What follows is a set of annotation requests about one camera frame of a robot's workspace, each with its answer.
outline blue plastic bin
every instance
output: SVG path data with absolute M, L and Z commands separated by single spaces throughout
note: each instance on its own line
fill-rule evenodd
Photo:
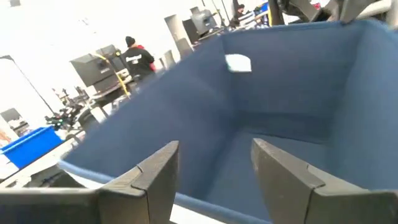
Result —
M 22 169 L 62 143 L 52 127 L 38 128 L 4 146 L 0 152 Z
M 228 70 L 226 54 L 251 60 Z M 251 162 L 261 138 L 366 189 L 398 189 L 398 38 L 375 21 L 319 22 L 209 40 L 64 158 L 106 182 L 180 141 L 175 203 L 225 223 L 269 223 Z
M 264 3 L 264 4 L 261 6 L 261 12 L 265 12 L 265 11 L 268 11 L 268 2 Z

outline person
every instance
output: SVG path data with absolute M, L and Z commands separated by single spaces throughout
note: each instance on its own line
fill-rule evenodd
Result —
M 145 50 L 144 46 L 142 46 L 141 44 L 137 45 L 137 47 L 139 49 L 144 49 Z M 155 64 L 151 63 L 150 68 L 152 69 L 152 71 L 154 71 L 154 72 L 156 71 Z
M 151 64 L 155 61 L 153 56 L 143 46 L 138 45 L 132 37 L 127 36 L 126 43 L 128 49 L 123 53 L 123 59 L 128 65 L 130 74 L 132 76 L 146 76 L 153 73 L 154 71 L 151 67 Z
M 244 16 L 243 12 L 244 12 L 244 4 L 240 4 L 238 6 L 238 9 L 235 12 L 234 17 L 232 18 L 232 20 L 230 22 L 232 27 L 240 26 L 241 23 L 239 21 L 239 18 Z

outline machine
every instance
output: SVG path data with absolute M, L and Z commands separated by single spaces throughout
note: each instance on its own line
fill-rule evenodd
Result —
M 50 118 L 45 116 L 47 124 L 53 125 L 54 130 L 65 129 L 67 131 L 71 130 L 77 122 L 77 116 L 84 106 L 75 104 L 67 106 L 60 110 L 59 113 L 54 113 Z
M 217 26 L 213 16 L 214 14 L 212 14 L 208 9 L 192 14 L 191 19 L 197 28 L 197 33 L 199 35 L 206 34 Z
M 112 66 L 115 68 L 115 71 L 120 72 L 126 68 L 126 65 L 121 57 L 118 57 L 118 52 L 120 54 L 120 51 L 113 45 L 109 45 L 96 51 L 97 54 L 108 58 L 112 63 Z M 70 63 L 73 65 L 86 86 L 97 85 L 105 80 L 108 82 L 114 80 L 111 78 L 114 77 L 114 71 L 108 66 L 106 61 L 93 54 L 86 54 L 71 60 Z
M 282 13 L 297 16 L 300 18 L 298 22 L 339 20 L 348 23 L 356 18 L 378 15 L 391 8 L 391 0 L 330 0 L 325 7 L 319 9 L 309 0 L 269 0 L 268 3 L 272 25 L 285 24 Z M 376 16 L 376 18 L 385 20 L 384 16 Z

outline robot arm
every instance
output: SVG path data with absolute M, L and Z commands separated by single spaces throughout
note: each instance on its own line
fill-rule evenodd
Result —
M 330 0 L 316 10 L 309 0 L 269 0 L 273 25 L 284 25 L 282 12 L 301 18 L 304 22 L 327 21 L 330 17 L 344 23 L 351 22 L 370 4 L 377 0 Z

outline monitor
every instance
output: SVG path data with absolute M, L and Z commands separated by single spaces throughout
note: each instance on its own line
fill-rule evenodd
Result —
M 104 56 L 109 59 L 114 67 L 115 71 L 121 71 L 126 68 L 121 57 L 116 55 L 118 50 L 115 46 L 109 45 L 96 51 L 97 54 Z M 101 58 L 92 54 L 86 54 L 74 60 L 70 63 L 79 74 L 81 80 L 86 86 L 92 86 L 111 75 L 114 75 L 113 69 Z
M 217 26 L 212 13 L 208 9 L 192 14 L 191 19 L 197 28 L 199 35 L 202 35 Z

